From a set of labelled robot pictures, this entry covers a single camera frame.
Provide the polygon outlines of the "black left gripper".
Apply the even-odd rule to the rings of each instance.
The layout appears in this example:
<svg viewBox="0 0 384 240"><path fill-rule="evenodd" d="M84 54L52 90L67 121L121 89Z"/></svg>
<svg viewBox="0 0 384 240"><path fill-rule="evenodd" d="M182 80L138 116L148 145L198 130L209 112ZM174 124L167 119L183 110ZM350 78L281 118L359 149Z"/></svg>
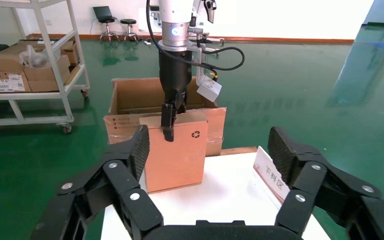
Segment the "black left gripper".
<svg viewBox="0 0 384 240"><path fill-rule="evenodd" d="M159 79L165 102L161 107L162 132L166 141L173 142L176 114L187 110L187 86L192 80L192 65L159 52Z"/></svg>

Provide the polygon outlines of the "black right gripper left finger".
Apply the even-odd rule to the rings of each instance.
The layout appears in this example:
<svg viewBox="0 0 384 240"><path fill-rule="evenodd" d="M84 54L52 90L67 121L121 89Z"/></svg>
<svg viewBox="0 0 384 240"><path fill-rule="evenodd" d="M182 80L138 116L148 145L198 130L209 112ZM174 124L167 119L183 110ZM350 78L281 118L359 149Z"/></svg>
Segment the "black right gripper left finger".
<svg viewBox="0 0 384 240"><path fill-rule="evenodd" d="M141 188L150 152L149 129L109 146L99 162L68 179L52 197L35 225L32 240L83 240L87 225L112 205L132 240L162 227L161 212Z"/></svg>

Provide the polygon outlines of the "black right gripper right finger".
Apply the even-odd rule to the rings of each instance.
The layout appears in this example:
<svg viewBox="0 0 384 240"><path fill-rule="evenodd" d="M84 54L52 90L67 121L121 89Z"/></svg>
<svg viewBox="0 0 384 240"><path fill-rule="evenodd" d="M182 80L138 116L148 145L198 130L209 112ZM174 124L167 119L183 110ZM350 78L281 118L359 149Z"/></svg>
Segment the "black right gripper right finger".
<svg viewBox="0 0 384 240"><path fill-rule="evenodd" d="M315 147L270 129L268 152L289 188L276 225L301 236L314 208L345 228L350 240L384 240L384 199L374 185L334 167Z"/></svg>

